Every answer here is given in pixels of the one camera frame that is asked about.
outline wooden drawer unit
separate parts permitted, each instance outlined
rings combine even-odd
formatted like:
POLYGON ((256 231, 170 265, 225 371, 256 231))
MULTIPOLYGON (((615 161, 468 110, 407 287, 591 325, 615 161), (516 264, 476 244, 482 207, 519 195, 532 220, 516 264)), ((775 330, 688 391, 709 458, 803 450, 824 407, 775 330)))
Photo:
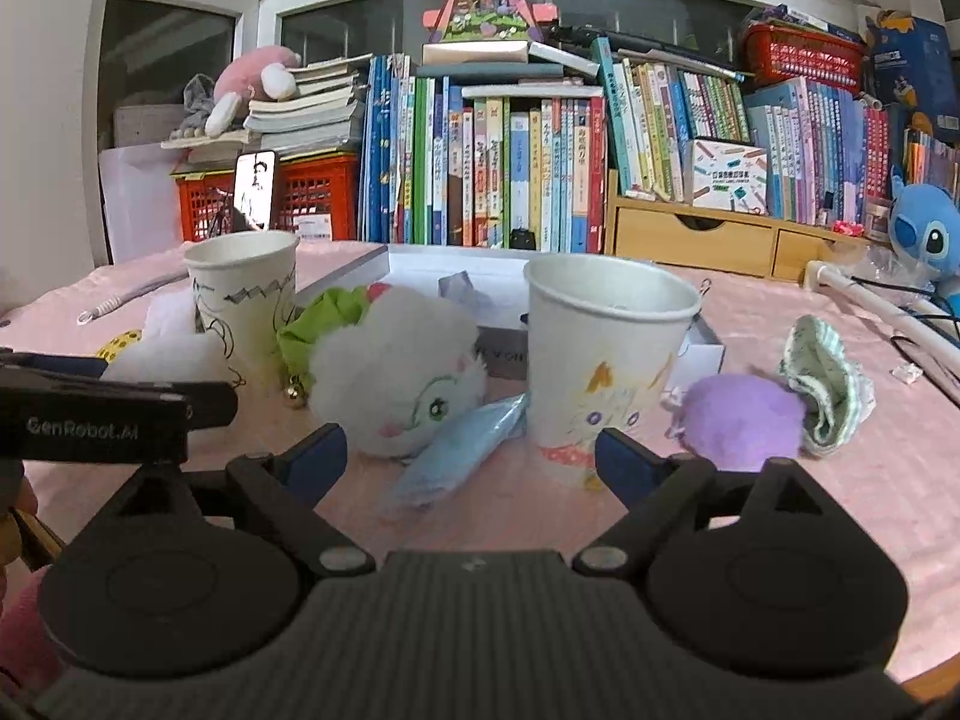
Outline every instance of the wooden drawer unit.
POLYGON ((767 276, 773 242, 769 227, 619 208, 613 253, 632 260, 767 276))
POLYGON ((810 260, 856 258, 863 239, 819 227, 616 194, 610 175, 605 251, 632 260, 799 282, 810 260))

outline white wall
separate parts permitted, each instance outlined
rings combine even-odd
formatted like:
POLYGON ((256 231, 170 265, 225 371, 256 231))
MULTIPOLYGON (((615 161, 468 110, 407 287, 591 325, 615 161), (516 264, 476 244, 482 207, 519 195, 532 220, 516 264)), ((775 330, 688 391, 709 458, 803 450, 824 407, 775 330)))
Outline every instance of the white wall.
POLYGON ((0 313, 106 261, 95 142, 103 8, 0 0, 0 313))

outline white paper cup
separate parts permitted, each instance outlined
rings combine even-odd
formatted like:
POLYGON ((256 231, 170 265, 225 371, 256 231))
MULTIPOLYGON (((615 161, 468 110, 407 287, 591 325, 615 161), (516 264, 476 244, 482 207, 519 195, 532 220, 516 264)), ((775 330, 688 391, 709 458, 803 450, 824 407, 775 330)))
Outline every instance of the white paper cup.
POLYGON ((698 290, 664 269, 591 254, 552 254, 523 269, 530 286, 528 436, 561 481, 602 488, 593 445, 630 432, 656 405, 698 290))
POLYGON ((223 341, 238 383, 280 384, 277 330, 293 319, 298 242, 281 230, 232 233, 184 255, 203 328, 223 341))

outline smartphone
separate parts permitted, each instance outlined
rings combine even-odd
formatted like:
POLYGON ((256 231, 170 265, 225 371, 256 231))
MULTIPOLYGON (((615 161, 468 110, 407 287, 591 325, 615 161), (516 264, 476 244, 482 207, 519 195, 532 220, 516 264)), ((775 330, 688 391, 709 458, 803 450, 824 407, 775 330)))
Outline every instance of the smartphone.
POLYGON ((233 175, 234 215, 242 215, 246 227, 250 229, 270 229, 277 214, 277 153, 256 151, 241 154, 237 157, 233 175))

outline red plastic basket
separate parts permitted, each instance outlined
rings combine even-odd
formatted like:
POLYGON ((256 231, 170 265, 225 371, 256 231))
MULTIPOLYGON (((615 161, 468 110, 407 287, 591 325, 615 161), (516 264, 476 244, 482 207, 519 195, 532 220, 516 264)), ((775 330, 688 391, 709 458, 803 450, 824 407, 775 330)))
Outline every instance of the red plastic basket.
POLYGON ((806 76, 857 94, 866 48, 832 35, 757 23, 747 30, 744 53, 757 87, 806 76))
MULTIPOLYGON (((300 215, 330 214, 333 240, 355 239, 358 167, 355 154, 280 163, 278 193, 283 200, 277 227, 293 231, 300 215)), ((222 210, 229 229, 229 204, 224 209, 224 201, 233 192, 233 170, 180 176, 176 186, 185 241, 206 240, 222 210)))

